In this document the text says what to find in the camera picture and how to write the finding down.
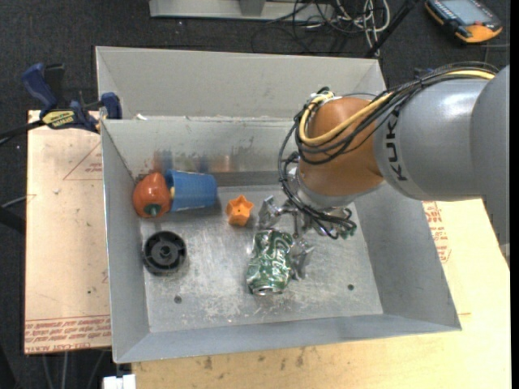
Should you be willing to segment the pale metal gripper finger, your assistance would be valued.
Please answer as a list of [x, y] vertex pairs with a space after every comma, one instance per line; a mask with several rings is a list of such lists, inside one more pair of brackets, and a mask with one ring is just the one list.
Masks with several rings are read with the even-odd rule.
[[280, 208], [277, 206], [275, 197], [270, 195], [264, 199], [258, 211], [258, 227], [260, 229], [272, 228], [280, 218]]
[[289, 252], [293, 278], [303, 280], [306, 277], [307, 265], [311, 261], [314, 249], [315, 246], [302, 237], [295, 240]]

